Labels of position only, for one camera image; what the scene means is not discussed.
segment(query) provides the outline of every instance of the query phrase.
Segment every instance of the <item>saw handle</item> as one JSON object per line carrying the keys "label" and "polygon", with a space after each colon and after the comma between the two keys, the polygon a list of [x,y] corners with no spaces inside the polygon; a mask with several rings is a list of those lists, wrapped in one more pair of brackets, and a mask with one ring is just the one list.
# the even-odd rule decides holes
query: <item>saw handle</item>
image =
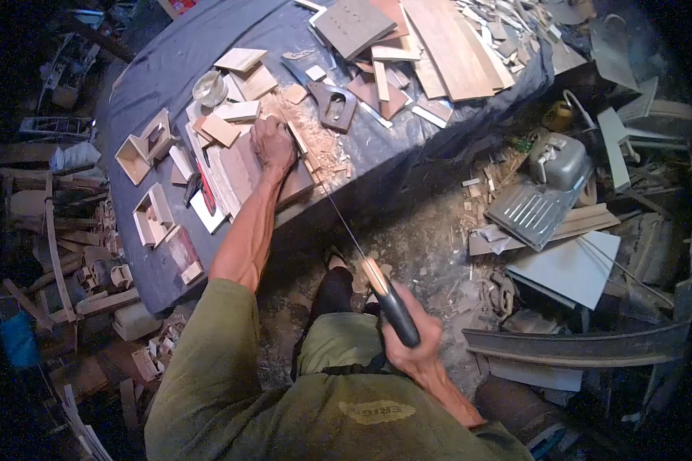
{"label": "saw handle", "polygon": [[418,333],[415,322],[407,311],[405,303],[395,291],[393,284],[379,270],[377,263],[370,257],[362,262],[364,271],[369,277],[374,289],[374,295],[379,306],[387,317],[389,324],[395,328],[395,333],[402,344],[414,349],[421,344],[421,336]]}

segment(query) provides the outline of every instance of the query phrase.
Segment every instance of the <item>left hand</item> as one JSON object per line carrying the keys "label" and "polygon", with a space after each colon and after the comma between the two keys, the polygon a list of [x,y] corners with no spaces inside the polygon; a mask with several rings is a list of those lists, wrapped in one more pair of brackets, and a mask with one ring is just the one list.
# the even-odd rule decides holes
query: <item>left hand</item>
{"label": "left hand", "polygon": [[285,124],[274,115],[254,122],[251,127],[251,148],[264,172],[274,174],[277,179],[283,179],[295,162],[294,141],[287,133]]}

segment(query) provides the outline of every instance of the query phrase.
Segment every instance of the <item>hand saw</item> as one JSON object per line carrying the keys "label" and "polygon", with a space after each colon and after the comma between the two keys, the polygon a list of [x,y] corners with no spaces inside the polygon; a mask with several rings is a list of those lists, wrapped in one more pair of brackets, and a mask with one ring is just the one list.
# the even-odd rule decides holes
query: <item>hand saw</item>
{"label": "hand saw", "polygon": [[382,312],[384,312],[384,316],[387,317],[389,324],[395,328],[395,332],[400,341],[402,341],[402,344],[410,348],[417,347],[421,343],[421,337],[418,334],[418,329],[415,327],[413,318],[405,307],[405,303],[397,294],[397,291],[395,291],[393,284],[384,276],[382,271],[379,270],[377,262],[365,256],[364,252],[361,251],[359,242],[356,241],[356,237],[354,237],[353,232],[351,232],[351,228],[346,224],[346,220],[341,215],[339,208],[336,206],[336,202],[333,201],[325,182],[320,178],[317,171],[314,171],[314,173],[318,176],[318,180],[323,186],[325,195],[328,197],[328,200],[331,201],[333,208],[336,210],[336,214],[341,218],[341,223],[343,223],[348,231],[348,235],[351,235],[351,240],[353,240],[354,245],[356,245],[356,249],[359,250],[361,255],[361,267],[367,273],[367,277],[369,277],[369,283],[374,290],[374,295],[382,308]]}

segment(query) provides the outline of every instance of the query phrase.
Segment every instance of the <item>small wooden box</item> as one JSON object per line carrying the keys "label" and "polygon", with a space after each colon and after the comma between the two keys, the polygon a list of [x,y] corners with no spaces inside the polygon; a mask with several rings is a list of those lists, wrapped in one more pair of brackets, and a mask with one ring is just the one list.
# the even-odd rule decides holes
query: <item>small wooden box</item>
{"label": "small wooden box", "polygon": [[174,228],[174,218],[161,184],[156,183],[149,188],[144,198],[133,210],[133,220],[136,221],[138,236],[141,243],[155,248]]}
{"label": "small wooden box", "polygon": [[120,164],[125,174],[138,186],[141,180],[146,177],[151,166],[146,161],[146,153],[144,153],[146,143],[143,139],[129,134],[123,145],[116,153],[116,161]]}

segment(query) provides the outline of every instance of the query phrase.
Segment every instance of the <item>olive green shirt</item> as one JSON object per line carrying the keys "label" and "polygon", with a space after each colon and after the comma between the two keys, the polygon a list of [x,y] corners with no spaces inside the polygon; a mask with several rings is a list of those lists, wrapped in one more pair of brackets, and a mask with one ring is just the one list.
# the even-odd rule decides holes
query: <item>olive green shirt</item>
{"label": "olive green shirt", "polygon": [[467,429],[397,375],[305,374],[263,392],[258,347],[254,296],[211,280],[153,404],[148,459],[532,459],[501,424]]}

